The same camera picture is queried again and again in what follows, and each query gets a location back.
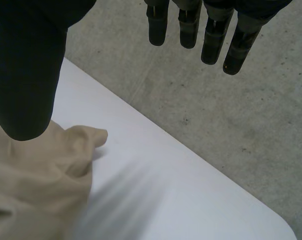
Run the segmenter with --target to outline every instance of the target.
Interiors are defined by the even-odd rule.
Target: crumpled cloth
[[[0,240],[62,240],[87,203],[95,148],[106,130],[51,121],[29,141],[0,127]]]

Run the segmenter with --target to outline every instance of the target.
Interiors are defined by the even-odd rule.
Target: white table
[[[93,164],[92,193],[132,161],[148,162],[165,176],[144,240],[296,240],[274,211],[67,59],[52,119],[64,128],[108,130]]]

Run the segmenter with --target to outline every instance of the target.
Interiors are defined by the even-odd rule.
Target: tan fabric
[[[0,127],[0,240],[60,240],[87,202],[92,158],[107,131],[51,121],[19,142]]]

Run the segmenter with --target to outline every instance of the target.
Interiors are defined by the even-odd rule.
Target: concrete floor
[[[66,57],[257,197],[302,240],[302,0],[263,27],[241,72],[223,73],[235,26],[216,65],[179,42],[170,4],[165,44],[148,41],[146,5],[98,1],[71,27]]]

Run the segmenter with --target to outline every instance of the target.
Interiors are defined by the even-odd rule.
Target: black glove
[[[149,22],[149,41],[155,46],[164,43],[170,0],[144,0]],[[201,60],[213,65],[219,54],[232,18],[238,11],[238,22],[223,71],[239,72],[261,28],[292,0],[203,0],[207,11]],[[179,7],[180,43],[191,49],[197,41],[202,0],[173,0]]]

